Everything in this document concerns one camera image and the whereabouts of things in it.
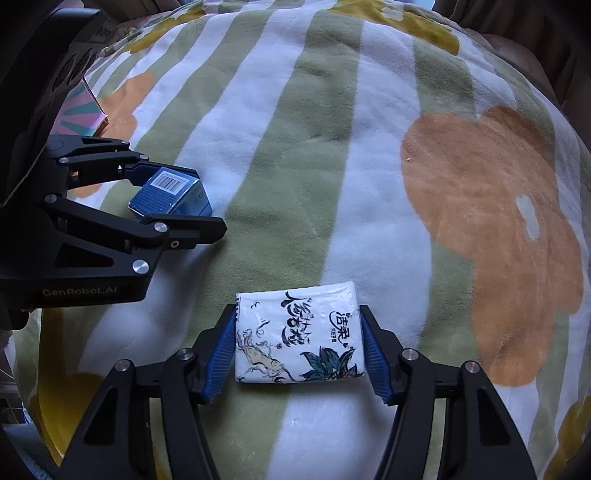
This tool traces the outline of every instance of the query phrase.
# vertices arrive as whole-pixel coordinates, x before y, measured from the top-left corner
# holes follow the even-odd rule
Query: tissue pack
[[[236,299],[237,381],[340,380],[365,372],[353,282]]]

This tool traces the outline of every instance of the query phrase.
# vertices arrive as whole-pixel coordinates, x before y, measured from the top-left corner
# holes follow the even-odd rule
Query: small cardboard box
[[[165,167],[135,194],[129,208],[140,216],[150,213],[211,216],[213,213],[199,177]]]

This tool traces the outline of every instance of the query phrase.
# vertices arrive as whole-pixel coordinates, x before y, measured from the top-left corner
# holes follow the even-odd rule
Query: fleece blanket
[[[403,345],[477,359],[556,478],[589,427],[591,164],[523,74],[393,0],[207,0],[129,33],[86,79],[103,135],[195,168],[228,233],[165,254],[140,303],[46,310],[17,333],[22,396],[57,462],[117,359],[165,360],[237,292],[354,281]],[[134,191],[73,196],[125,216]],[[228,378],[202,408],[221,477],[240,480],[371,479],[393,416],[367,377]],[[426,478],[442,419],[438,404]]]

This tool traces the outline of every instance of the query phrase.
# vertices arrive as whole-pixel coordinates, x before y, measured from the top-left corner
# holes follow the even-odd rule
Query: printed leaf
[[[326,366],[326,371],[329,372],[330,370],[339,370],[339,355],[335,352],[332,348],[328,347],[320,347],[320,359],[322,363]]]
[[[308,360],[308,363],[310,364],[310,366],[314,370],[316,370],[318,373],[324,375],[324,373],[326,372],[326,369],[322,365],[322,361],[320,360],[318,355],[316,355],[315,353],[312,353],[312,352],[302,352],[302,353],[300,353],[300,355],[304,355],[306,357],[306,360]]]
[[[318,373],[318,372],[317,372],[316,370],[309,370],[309,371],[307,371],[305,374],[301,374],[300,376],[301,376],[301,377],[304,377],[306,380],[308,380],[308,377],[309,377],[310,375],[317,374],[317,373]]]
[[[351,360],[351,357],[353,357],[353,352],[355,351],[355,349],[351,349],[351,350],[347,350],[345,353],[343,353],[343,355],[340,356],[339,358],[339,371],[344,369],[344,370],[348,370],[349,369],[349,360]]]
[[[314,372],[312,373],[310,376],[308,376],[306,378],[307,381],[313,381],[313,380],[325,380],[325,376],[323,374],[321,374],[320,372]]]

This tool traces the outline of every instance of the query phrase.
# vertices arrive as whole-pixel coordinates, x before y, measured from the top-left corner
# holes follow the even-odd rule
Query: barcode
[[[163,171],[160,172],[155,180],[150,184],[154,185],[160,190],[176,195],[186,184],[188,180],[173,173]]]

